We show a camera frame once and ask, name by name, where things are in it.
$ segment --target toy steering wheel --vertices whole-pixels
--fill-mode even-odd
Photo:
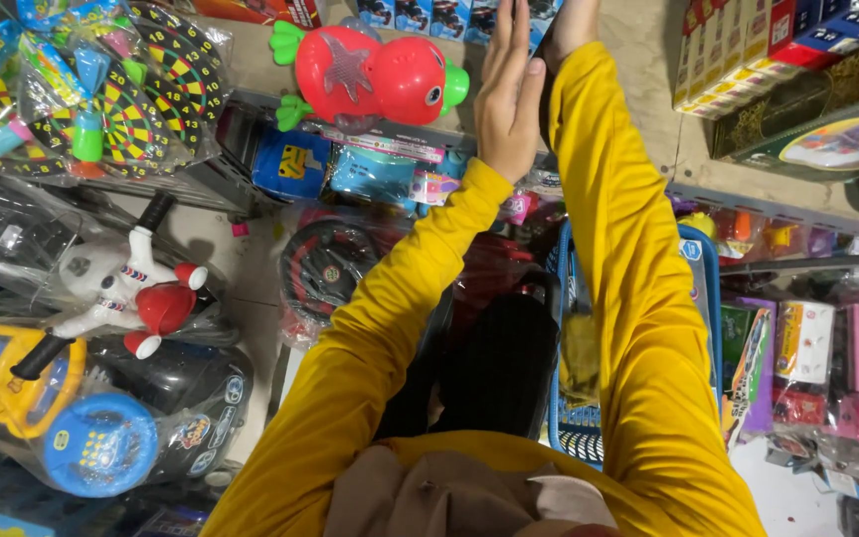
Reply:
[[[283,297],[303,318],[323,325],[350,301],[380,247],[363,227],[319,220],[297,231],[280,254]]]
[[[45,436],[45,470],[63,490],[107,498],[139,484],[158,455],[158,428],[133,397],[97,394],[58,415]]]

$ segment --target star pattern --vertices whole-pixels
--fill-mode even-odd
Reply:
[[[324,91],[330,94],[334,84],[341,84],[353,104],[359,104],[357,84],[360,84],[366,91],[373,91],[373,87],[370,86],[363,70],[363,63],[369,56],[369,50],[348,51],[340,39],[325,31],[321,31],[320,35],[330,48],[330,55],[333,56],[333,64],[327,67],[324,72]]]

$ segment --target wooden shelf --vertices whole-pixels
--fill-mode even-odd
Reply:
[[[671,88],[678,65],[680,28],[687,0],[603,0],[601,39],[618,66],[618,80],[633,122],[641,132],[656,168],[671,181],[668,191],[801,224],[859,235],[859,187],[815,183],[711,161],[705,126],[695,116],[672,110]],[[328,7],[336,24],[352,10],[344,3]],[[293,69],[274,63],[267,42],[269,27],[201,17],[208,26],[234,34],[231,71],[236,98],[257,106],[276,106],[280,95],[297,91]],[[411,33],[378,30],[385,39]],[[472,96],[478,91],[483,47],[442,39],[434,42],[472,80],[470,96],[454,112],[422,127],[381,122],[375,134],[426,145],[471,150],[474,147]]]

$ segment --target hand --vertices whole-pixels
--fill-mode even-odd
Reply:
[[[529,57],[529,3],[502,0],[473,104],[478,156],[512,184],[529,173],[539,144],[539,98],[546,66]]]
[[[554,74],[565,58],[582,45],[599,40],[599,5],[601,0],[565,0],[545,47],[546,65]]]

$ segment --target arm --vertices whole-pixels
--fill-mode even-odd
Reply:
[[[317,535],[334,480],[370,445],[427,317],[512,186],[482,161],[370,271],[304,357],[293,387],[202,537]]]
[[[602,43],[562,64],[550,117],[599,331],[605,473],[688,534],[763,535],[724,452],[707,328],[688,294],[693,279],[666,182],[645,154]]]

